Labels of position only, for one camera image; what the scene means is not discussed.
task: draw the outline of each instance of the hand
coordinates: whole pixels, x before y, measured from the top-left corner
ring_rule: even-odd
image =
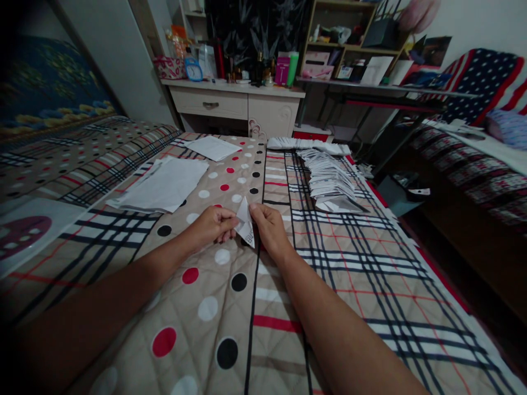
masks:
[[[258,225],[263,245],[276,263],[280,263],[288,253],[295,252],[285,234],[282,215],[277,210],[259,203],[251,203],[249,210]]]
[[[192,250],[199,250],[213,241],[226,242],[235,237],[234,227],[238,223],[239,219],[233,211],[210,206],[183,231],[182,235],[188,236]]]

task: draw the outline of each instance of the pillow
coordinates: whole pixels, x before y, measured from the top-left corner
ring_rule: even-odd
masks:
[[[490,126],[487,131],[491,136],[512,148],[527,151],[527,117],[516,112],[492,110],[487,118]]]

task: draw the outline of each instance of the table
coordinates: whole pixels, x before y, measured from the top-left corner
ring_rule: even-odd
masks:
[[[201,133],[206,126],[196,115],[244,120],[248,133],[266,138],[291,137],[300,99],[300,88],[256,87],[250,84],[161,80],[169,87],[186,131]]]

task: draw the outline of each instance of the drawer handle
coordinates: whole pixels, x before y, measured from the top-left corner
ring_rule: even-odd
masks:
[[[203,107],[207,108],[207,109],[213,109],[213,108],[217,108],[220,106],[220,103],[207,103],[207,102],[203,102]]]

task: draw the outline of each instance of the forearm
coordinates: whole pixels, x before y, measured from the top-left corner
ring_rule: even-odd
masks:
[[[380,337],[294,250],[276,261],[333,393],[426,393]]]
[[[25,359],[62,391],[117,336],[190,255],[185,233],[71,296],[19,331]]]

